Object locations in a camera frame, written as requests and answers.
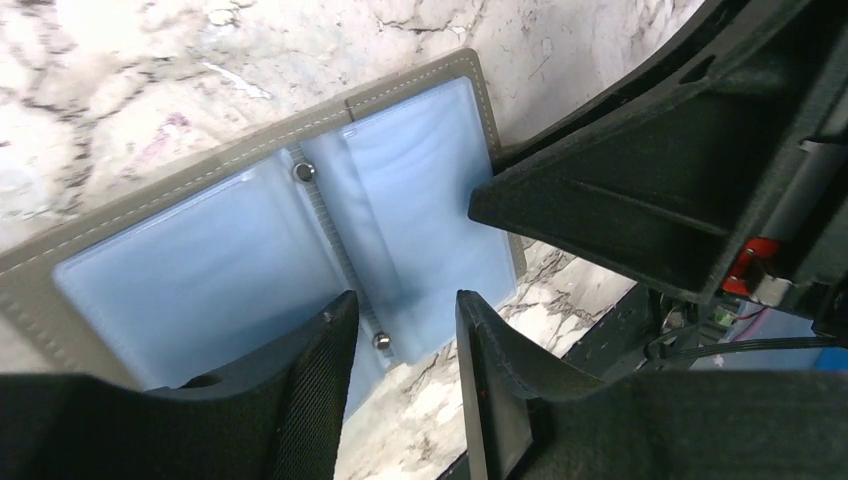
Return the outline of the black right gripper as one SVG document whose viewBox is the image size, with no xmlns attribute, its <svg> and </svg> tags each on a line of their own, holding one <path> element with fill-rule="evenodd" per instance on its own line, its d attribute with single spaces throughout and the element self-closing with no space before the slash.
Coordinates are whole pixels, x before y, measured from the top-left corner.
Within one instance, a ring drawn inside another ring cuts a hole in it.
<svg viewBox="0 0 848 480">
<path fill-rule="evenodd" d="M 743 298 L 719 340 L 674 330 L 645 369 L 816 370 L 823 349 L 847 350 L 847 5 L 809 2 L 731 70 L 782 90 L 673 94 L 472 194 L 477 222 L 692 302 Z"/>
</svg>

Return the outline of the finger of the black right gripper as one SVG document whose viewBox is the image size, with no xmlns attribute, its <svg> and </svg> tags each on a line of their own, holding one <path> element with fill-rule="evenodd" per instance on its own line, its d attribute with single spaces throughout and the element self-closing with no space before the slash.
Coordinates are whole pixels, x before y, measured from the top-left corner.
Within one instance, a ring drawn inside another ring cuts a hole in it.
<svg viewBox="0 0 848 480">
<path fill-rule="evenodd" d="M 633 118 L 649 103 L 696 90 L 725 95 L 770 94 L 781 80 L 763 72 L 751 81 L 733 80 L 731 70 L 752 59 L 811 3 L 809 1 L 705 1 L 661 48 L 637 67 L 568 116 L 518 145 L 495 172 L 500 174 L 566 137 L 599 128 L 615 115 Z"/>
</svg>

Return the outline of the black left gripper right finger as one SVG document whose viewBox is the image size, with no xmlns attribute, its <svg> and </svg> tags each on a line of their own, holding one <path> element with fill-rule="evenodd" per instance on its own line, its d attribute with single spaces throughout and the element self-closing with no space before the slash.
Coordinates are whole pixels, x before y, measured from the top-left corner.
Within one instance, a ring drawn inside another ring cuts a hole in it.
<svg viewBox="0 0 848 480">
<path fill-rule="evenodd" d="M 456 297 L 473 479 L 843 479 L 847 377 L 660 371 L 605 382 Z"/>
</svg>

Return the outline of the grey card holder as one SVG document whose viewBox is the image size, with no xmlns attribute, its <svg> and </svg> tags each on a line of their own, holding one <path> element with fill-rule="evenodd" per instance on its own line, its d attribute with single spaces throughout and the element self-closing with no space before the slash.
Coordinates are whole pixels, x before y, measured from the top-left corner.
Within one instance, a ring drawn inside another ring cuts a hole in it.
<svg viewBox="0 0 848 480">
<path fill-rule="evenodd" d="M 516 293 L 516 237 L 472 221 L 500 142 L 464 48 L 215 148 L 1 258 L 1 314 L 63 370 L 177 387 L 346 290 L 346 410 L 455 335 L 455 296 Z"/>
</svg>

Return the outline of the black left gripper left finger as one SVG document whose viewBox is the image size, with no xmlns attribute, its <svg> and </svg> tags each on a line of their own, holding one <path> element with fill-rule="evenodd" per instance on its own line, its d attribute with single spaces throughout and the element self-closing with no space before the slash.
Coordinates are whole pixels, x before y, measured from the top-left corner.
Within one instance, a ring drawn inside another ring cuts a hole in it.
<svg viewBox="0 0 848 480">
<path fill-rule="evenodd" d="M 354 292 L 179 388 L 1 379 L 5 479 L 330 479 L 358 336 Z"/>
</svg>

